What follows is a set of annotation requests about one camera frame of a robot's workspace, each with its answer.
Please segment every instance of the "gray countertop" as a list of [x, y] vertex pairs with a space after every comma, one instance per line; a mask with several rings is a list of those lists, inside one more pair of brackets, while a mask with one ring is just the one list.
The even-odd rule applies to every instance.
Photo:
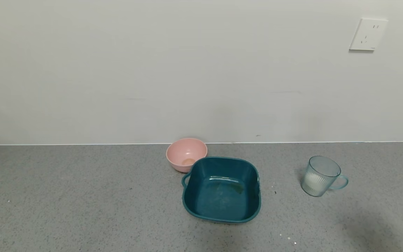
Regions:
[[[166, 148], [0, 146], [0, 252], [403, 251], [403, 143], [208, 145], [259, 171], [262, 208], [243, 225], [189, 215]], [[307, 195], [315, 155], [349, 185]]]

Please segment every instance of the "electrical socket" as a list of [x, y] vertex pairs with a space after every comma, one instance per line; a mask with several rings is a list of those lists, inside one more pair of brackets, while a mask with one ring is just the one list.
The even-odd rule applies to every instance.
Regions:
[[382, 39], [388, 20], [360, 19], [350, 50], [374, 51]]

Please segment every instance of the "white liquid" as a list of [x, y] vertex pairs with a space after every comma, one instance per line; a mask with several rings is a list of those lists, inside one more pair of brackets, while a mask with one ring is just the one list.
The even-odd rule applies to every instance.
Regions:
[[307, 172], [304, 176], [301, 186], [306, 193], [309, 193], [313, 196], [319, 196], [320, 193], [328, 188], [329, 182], [329, 180], [326, 180], [315, 173]]

